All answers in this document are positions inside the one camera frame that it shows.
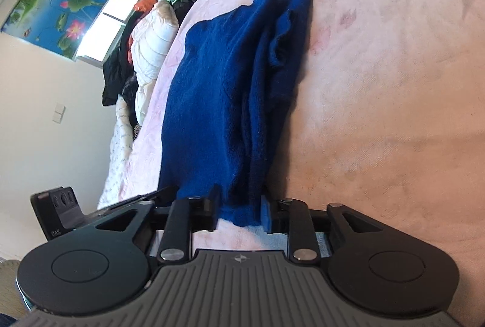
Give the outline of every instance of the screw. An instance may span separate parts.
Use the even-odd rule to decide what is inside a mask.
[[[293,253],[293,257],[301,262],[311,262],[317,258],[317,252],[311,249],[298,249]]]
[[[183,258],[185,253],[183,250],[176,249],[176,248],[169,248],[165,249],[160,253],[160,257],[164,259],[166,262],[176,262]]]

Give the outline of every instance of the blue sweater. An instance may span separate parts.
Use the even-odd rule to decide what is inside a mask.
[[[170,86],[159,189],[222,186],[221,218],[260,223],[261,191],[293,97],[311,0],[254,0],[196,23]]]

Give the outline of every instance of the light switch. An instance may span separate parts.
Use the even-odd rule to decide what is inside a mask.
[[[54,115],[52,115],[52,120],[56,123],[61,124],[62,121],[62,115],[59,114],[59,112],[54,112]]]
[[[62,116],[62,115],[64,115],[64,111],[65,111],[65,105],[57,103],[56,109],[54,110],[54,112],[57,112],[58,114],[61,114],[61,116]]]

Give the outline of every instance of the wall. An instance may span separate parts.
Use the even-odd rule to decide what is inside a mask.
[[[0,4],[6,19],[17,0]],[[29,197],[72,186],[85,213],[108,172],[113,107],[101,105],[102,71],[0,34],[0,257],[21,258],[44,241]],[[66,105],[62,124],[55,104]]]

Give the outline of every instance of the pink blanket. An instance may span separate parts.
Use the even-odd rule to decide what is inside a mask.
[[[186,32],[251,2],[199,0],[191,9],[121,199],[157,187],[163,114]],[[485,320],[484,58],[485,0],[314,0],[295,107],[268,183],[312,208],[341,201],[448,252],[461,274],[450,312],[470,327]],[[230,247],[246,234],[228,225],[196,241]],[[251,238],[244,246],[260,246]]]

